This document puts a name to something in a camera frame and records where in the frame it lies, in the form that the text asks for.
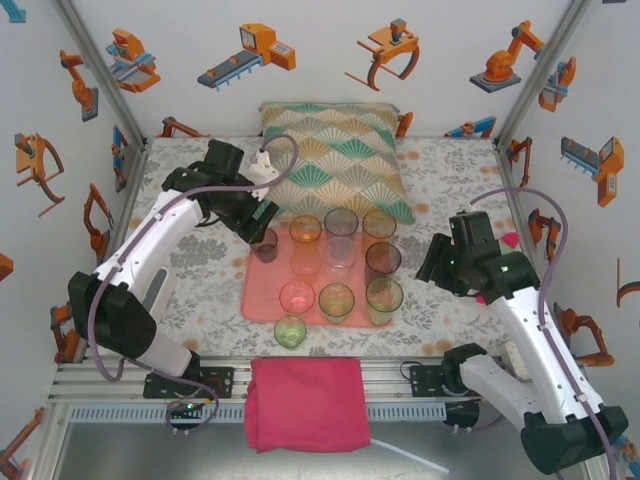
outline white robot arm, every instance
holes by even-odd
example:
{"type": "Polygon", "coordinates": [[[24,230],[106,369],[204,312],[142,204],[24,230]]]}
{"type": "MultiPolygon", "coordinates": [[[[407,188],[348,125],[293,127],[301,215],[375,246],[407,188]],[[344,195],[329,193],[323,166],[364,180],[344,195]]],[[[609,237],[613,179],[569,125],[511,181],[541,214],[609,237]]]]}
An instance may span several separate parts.
{"type": "Polygon", "coordinates": [[[69,298],[75,327],[82,337],[89,336],[90,306],[98,287],[108,279],[95,315],[96,343],[173,377],[197,376],[190,368],[194,359],[197,361],[197,355],[157,328],[161,315],[157,312],[163,312],[164,306],[151,309],[144,302],[171,251],[211,214],[217,215],[247,243],[262,239],[279,208],[270,203],[258,210],[268,188],[203,193],[177,199],[183,192],[198,187],[248,187],[278,176],[271,167],[268,153],[263,150],[258,152],[256,164],[249,168],[248,178],[238,174],[242,157],[242,150],[211,140],[204,161],[189,168],[178,168],[169,175],[163,183],[165,191],[118,251],[96,268],[93,275],[78,272],[73,276],[69,282],[69,298]]]}
{"type": "Polygon", "coordinates": [[[452,236],[434,235],[416,278],[457,296],[482,295],[516,344],[533,384],[520,383],[483,348],[469,344],[445,353],[445,386],[454,394],[471,389],[489,400],[520,431],[529,459],[543,473],[602,454],[591,416],[610,442],[628,427],[627,418],[620,407],[605,406],[580,372],[546,304],[540,320],[540,281],[531,263],[520,252],[501,254],[485,212],[463,212],[449,222],[452,236]]]}

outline metal bracket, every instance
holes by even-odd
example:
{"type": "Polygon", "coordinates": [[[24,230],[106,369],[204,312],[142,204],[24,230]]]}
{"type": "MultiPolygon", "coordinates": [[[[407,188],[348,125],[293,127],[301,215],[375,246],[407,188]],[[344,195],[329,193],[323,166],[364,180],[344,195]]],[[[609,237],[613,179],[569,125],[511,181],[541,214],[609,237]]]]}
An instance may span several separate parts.
{"type": "Polygon", "coordinates": [[[440,365],[411,366],[409,367],[409,377],[411,378],[411,393],[414,397],[456,397],[465,400],[481,398],[471,390],[467,390],[462,395],[456,395],[449,391],[444,385],[444,370],[440,365]]]}
{"type": "MultiPolygon", "coordinates": [[[[231,398],[233,389],[233,368],[231,367],[202,367],[199,383],[215,390],[218,398],[231,398]]],[[[179,399],[191,396],[195,388],[181,383],[171,382],[164,377],[150,373],[144,381],[143,398],[179,399]]],[[[209,398],[209,393],[200,390],[191,398],[209,398]]]]}

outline floral tablecloth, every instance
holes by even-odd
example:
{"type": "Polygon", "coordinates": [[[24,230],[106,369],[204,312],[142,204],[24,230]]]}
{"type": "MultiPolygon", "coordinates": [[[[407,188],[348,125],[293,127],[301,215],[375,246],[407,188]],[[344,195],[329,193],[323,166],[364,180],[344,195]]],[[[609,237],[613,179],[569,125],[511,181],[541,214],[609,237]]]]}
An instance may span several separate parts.
{"type": "MultiPolygon", "coordinates": [[[[242,148],[248,164],[262,139],[222,140],[242,148]]],[[[129,234],[150,210],[166,176],[178,166],[203,159],[207,142],[207,138],[153,141],[129,234]]],[[[396,278],[405,289],[405,301],[391,326],[310,326],[307,339],[297,350],[285,350],[273,337],[273,324],[242,317],[249,247],[218,224],[195,229],[171,254],[178,281],[160,329],[201,355],[439,356],[452,346],[469,342],[497,354],[507,334],[487,307],[414,279],[433,234],[449,231],[448,218],[476,195],[502,186],[491,142],[406,138],[398,142],[397,158],[416,222],[399,225],[394,241],[403,256],[396,278]]],[[[481,208],[489,213],[496,236],[514,231],[504,195],[491,197],[481,208]]]]}

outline decorative pillow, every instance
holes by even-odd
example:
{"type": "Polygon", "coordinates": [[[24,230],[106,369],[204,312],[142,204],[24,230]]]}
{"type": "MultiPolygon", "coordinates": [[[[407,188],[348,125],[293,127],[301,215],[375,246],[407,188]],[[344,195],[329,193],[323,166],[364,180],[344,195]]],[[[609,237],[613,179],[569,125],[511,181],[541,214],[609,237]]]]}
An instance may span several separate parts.
{"type": "MultiPolygon", "coordinates": [[[[288,133],[299,145],[294,170],[266,197],[281,207],[281,220],[323,219],[332,208],[347,207],[360,218],[379,208],[399,223],[414,222],[395,157],[393,105],[266,103],[260,111],[265,138],[288,133]]],[[[282,172],[291,161],[291,142],[276,139],[268,150],[282,172]]]]}

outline clear plastic cup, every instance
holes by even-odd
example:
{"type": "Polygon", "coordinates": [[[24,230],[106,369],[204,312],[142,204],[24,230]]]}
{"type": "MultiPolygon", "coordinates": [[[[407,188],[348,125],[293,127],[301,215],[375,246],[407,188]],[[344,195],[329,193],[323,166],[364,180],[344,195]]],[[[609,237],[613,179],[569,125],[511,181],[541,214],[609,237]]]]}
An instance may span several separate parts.
{"type": "Polygon", "coordinates": [[[313,284],[320,276],[322,257],[313,248],[297,248],[291,254],[289,265],[295,278],[313,284]]]}
{"type": "Polygon", "coordinates": [[[326,275],[332,282],[346,282],[356,264],[356,245],[346,237],[333,237],[322,247],[326,275]]]}
{"type": "Polygon", "coordinates": [[[369,320],[374,327],[388,324],[404,300],[402,286],[389,277],[378,277],[367,287],[369,320]]]}
{"type": "Polygon", "coordinates": [[[262,263],[271,263],[278,256],[278,234],[271,228],[267,228],[262,241],[252,243],[249,247],[262,263]]]}
{"type": "Polygon", "coordinates": [[[296,246],[317,245],[321,234],[322,224],[311,215],[300,215],[289,224],[289,235],[296,246]]]}
{"type": "Polygon", "coordinates": [[[273,329],[276,341],[284,348],[298,347],[307,338],[307,326],[297,315],[287,315],[276,323],[273,329]]]}
{"type": "Polygon", "coordinates": [[[364,257],[364,284],[369,285],[378,277],[394,273],[402,264],[402,254],[394,245],[374,243],[364,257]]]}
{"type": "Polygon", "coordinates": [[[280,305],[288,313],[301,314],[308,311],[316,300],[311,285],[301,280],[292,280],[280,290],[280,305]]]}
{"type": "Polygon", "coordinates": [[[318,305],[327,321],[342,323],[356,304],[356,297],[349,287],[342,283],[330,283],[318,295],[318,305]]]}
{"type": "Polygon", "coordinates": [[[366,252],[377,242],[390,242],[398,223],[393,215],[384,210],[373,210],[362,219],[362,251],[366,252]]]}
{"type": "Polygon", "coordinates": [[[348,208],[338,207],[331,210],[324,217],[324,230],[327,232],[327,239],[334,237],[344,237],[353,241],[358,232],[360,219],[348,208]]]}

